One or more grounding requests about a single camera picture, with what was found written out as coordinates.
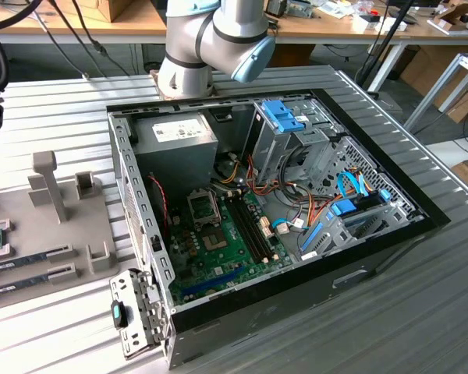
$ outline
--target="blue pcie slot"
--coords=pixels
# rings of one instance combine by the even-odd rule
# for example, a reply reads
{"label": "blue pcie slot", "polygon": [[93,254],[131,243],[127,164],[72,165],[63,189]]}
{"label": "blue pcie slot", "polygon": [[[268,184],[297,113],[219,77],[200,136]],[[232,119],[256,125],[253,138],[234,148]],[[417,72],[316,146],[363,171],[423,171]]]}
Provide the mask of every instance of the blue pcie slot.
{"label": "blue pcie slot", "polygon": [[243,271],[242,266],[240,268],[238,268],[238,269],[235,269],[235,270],[231,271],[230,273],[227,273],[226,275],[221,275],[220,277],[216,277],[214,279],[206,280],[203,283],[199,283],[199,284],[196,284],[194,286],[184,288],[182,290],[182,295],[183,296],[185,296],[185,295],[195,295],[198,292],[207,290],[208,288],[212,288],[214,286],[218,286],[220,284],[230,282],[234,278],[236,278],[237,275],[239,273],[241,273],[241,271]]}
{"label": "blue pcie slot", "polygon": [[303,243],[302,245],[302,250],[305,252],[307,250],[307,247],[309,244],[315,239],[319,231],[322,229],[322,223],[319,222],[319,224],[315,227],[315,229],[310,233],[309,237],[307,240]]}

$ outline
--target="aluminum extrusion table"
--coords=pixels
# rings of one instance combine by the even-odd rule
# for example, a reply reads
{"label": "aluminum extrusion table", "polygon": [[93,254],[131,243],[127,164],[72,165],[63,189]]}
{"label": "aluminum extrusion table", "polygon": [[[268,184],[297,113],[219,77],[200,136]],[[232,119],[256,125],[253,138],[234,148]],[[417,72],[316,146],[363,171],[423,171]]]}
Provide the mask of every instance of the aluminum extrusion table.
{"label": "aluminum extrusion table", "polygon": [[[320,87],[452,220],[379,277],[173,372],[468,372],[468,188],[343,73],[268,69],[223,94]],[[56,178],[92,170],[104,183],[122,270],[136,266],[115,187],[107,104],[157,100],[146,76],[12,84],[0,133],[0,191],[25,187],[30,152],[56,150]],[[159,350],[126,362],[106,280],[0,309],[0,372],[167,372]]]}
{"label": "aluminum extrusion table", "polygon": [[[404,124],[406,130],[411,130],[418,120],[423,116],[424,112],[428,107],[434,102],[437,95],[440,91],[448,84],[452,77],[461,69],[466,69],[468,71],[468,54],[459,53],[454,60],[449,64],[447,69],[442,73],[440,78],[438,78],[435,85],[428,91],[427,96],[420,102],[411,116],[407,119]],[[468,73],[461,79],[461,82],[456,86],[456,88],[447,96],[447,99],[442,103],[438,109],[440,112],[445,113],[447,109],[450,108],[452,102],[468,87]]]}

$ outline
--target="motherboard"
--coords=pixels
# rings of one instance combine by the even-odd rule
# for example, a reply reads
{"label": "motherboard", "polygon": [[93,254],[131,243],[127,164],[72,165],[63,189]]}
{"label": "motherboard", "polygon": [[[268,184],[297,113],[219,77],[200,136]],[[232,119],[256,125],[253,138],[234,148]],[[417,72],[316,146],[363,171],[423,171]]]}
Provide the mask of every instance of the motherboard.
{"label": "motherboard", "polygon": [[[196,201],[173,207],[171,214],[168,254],[176,279],[170,291],[178,305],[292,264],[284,245],[265,225],[252,192],[233,197],[195,194]],[[205,217],[212,223],[198,224]]]}

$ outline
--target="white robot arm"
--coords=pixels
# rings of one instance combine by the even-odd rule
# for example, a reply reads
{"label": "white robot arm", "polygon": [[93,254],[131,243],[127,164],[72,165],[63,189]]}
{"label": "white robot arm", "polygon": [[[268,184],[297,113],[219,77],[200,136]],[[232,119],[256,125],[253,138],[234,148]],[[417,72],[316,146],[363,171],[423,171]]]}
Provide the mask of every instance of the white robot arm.
{"label": "white robot arm", "polygon": [[163,96],[208,96],[211,67],[241,83],[256,79],[275,48],[263,8],[264,0],[168,0]]}

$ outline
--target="black latch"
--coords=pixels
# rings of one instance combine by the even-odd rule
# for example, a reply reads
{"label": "black latch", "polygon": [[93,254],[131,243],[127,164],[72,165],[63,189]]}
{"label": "black latch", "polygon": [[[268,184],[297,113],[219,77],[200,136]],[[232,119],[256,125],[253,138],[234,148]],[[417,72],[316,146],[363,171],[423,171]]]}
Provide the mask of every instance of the black latch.
{"label": "black latch", "polygon": [[128,326],[126,318],[125,306],[122,302],[114,300],[111,304],[112,321],[117,329],[122,329]]}

